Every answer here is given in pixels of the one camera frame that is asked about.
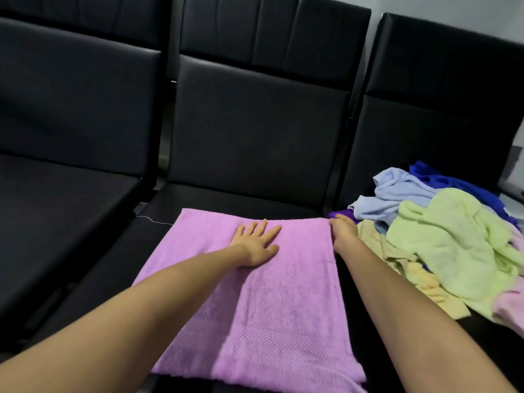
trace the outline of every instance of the forearm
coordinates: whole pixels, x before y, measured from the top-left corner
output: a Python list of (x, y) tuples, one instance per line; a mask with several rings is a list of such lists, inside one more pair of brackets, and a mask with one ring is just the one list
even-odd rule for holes
[(120, 293), (0, 366), (0, 391), (135, 392), (221, 278), (240, 246), (198, 255)]
[(360, 239), (340, 253), (408, 393), (515, 392), (453, 319)]

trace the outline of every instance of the yellow cloth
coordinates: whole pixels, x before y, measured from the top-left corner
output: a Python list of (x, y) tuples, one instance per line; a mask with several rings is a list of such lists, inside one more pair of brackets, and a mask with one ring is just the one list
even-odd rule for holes
[(445, 291), (433, 273), (424, 270), (416, 255), (395, 248), (377, 232), (373, 221), (368, 219), (358, 224), (358, 237), (381, 258), (391, 269), (406, 277), (433, 302), (438, 304), (455, 320), (471, 315), (466, 305)]
[(427, 208), (403, 201), (386, 235), (395, 247), (417, 255), (446, 291), (495, 321), (495, 298), (510, 289), (524, 254), (497, 215), (459, 189), (440, 190)]

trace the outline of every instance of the hand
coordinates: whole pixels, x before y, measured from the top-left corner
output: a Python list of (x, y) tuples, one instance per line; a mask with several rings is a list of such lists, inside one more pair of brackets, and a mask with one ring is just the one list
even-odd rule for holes
[(337, 254), (343, 250), (348, 240), (353, 237), (358, 238), (358, 227), (357, 225), (345, 215), (337, 214), (335, 218), (329, 220), (333, 231), (333, 237), (335, 241), (333, 243), (333, 249)]
[(237, 229), (230, 247), (233, 245), (241, 245), (249, 253), (245, 264), (241, 266), (258, 266), (277, 254), (279, 249), (278, 245), (270, 245), (267, 248), (266, 245), (273, 240), (280, 229), (282, 229), (282, 226), (275, 226), (273, 229), (264, 233), (266, 226), (267, 220), (263, 220), (258, 227), (256, 222), (252, 222), (247, 229), (244, 225), (240, 225)]

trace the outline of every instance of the light blue towel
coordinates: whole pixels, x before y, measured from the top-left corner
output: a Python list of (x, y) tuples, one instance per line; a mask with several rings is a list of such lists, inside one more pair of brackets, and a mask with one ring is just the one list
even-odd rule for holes
[(427, 207), (438, 191), (400, 168), (388, 168), (373, 180), (377, 186), (375, 197), (360, 196), (350, 206), (355, 208), (355, 218), (376, 221), (375, 227), (382, 234), (386, 234), (389, 225), (397, 217), (402, 201), (410, 200)]

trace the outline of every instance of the person's right arm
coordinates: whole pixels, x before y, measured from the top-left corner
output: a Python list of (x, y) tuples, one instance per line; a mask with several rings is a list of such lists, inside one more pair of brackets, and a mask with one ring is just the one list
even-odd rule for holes
[(331, 219), (347, 265), (408, 393), (516, 393), (470, 336), (438, 305), (379, 259), (351, 219)]

